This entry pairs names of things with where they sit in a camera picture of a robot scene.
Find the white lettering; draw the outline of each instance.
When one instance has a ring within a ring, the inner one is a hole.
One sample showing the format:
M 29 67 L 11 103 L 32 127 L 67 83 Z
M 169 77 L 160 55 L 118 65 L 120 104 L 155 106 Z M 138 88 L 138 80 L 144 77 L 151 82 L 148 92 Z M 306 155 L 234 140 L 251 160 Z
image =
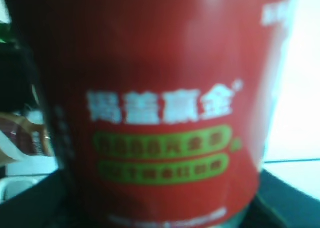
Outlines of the white lettering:
M 202 96 L 204 109 L 202 119 L 209 120 L 230 115 L 232 113 L 232 98 L 235 92 L 224 84 L 216 84 L 207 94 Z
M 165 101 L 163 121 L 170 125 L 189 121 L 197 122 L 199 95 L 200 91 L 197 89 L 180 89 L 164 93 L 162 96 Z
M 122 121 L 118 96 L 113 92 L 88 92 L 87 99 L 92 121 L 106 121 L 119 124 Z
M 127 124 L 157 125 L 160 123 L 158 96 L 156 94 L 131 92 L 123 98 L 125 100 Z

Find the white surface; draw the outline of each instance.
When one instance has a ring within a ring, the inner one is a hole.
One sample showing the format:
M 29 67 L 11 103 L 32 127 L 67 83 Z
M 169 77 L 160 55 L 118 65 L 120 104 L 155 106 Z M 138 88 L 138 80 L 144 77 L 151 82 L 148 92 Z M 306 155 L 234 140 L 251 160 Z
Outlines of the white surface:
M 320 161 L 265 164 L 264 168 L 290 186 L 320 201 Z
M 3 22 L 3 23 L 11 22 L 4 0 L 0 0 L 0 22 Z
M 7 176 L 45 175 L 58 169 L 54 157 L 33 156 L 6 167 Z
M 320 0 L 299 0 L 266 161 L 320 158 Z
M 37 185 L 46 175 L 15 176 L 0 180 L 0 204 Z

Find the red container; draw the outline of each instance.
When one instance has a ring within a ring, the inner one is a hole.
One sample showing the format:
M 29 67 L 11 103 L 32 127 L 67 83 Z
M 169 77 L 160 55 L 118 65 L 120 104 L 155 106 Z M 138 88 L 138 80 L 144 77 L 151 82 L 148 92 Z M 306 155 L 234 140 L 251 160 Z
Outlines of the red container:
M 81 205 L 206 228 L 255 196 L 295 0 L 6 0 Z

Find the green label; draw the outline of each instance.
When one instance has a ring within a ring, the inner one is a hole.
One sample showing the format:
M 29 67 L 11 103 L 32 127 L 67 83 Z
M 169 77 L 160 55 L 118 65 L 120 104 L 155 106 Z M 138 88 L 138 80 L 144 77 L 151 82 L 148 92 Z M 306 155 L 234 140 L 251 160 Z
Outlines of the green label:
M 191 132 L 158 135 L 125 135 L 98 132 L 93 137 L 97 152 L 122 159 L 176 159 L 223 150 L 232 138 L 228 125 Z
M 100 161 L 100 176 L 108 181 L 139 185 L 174 185 L 196 182 L 222 174 L 229 165 L 225 153 L 205 158 L 166 162 L 166 163 L 131 163 Z

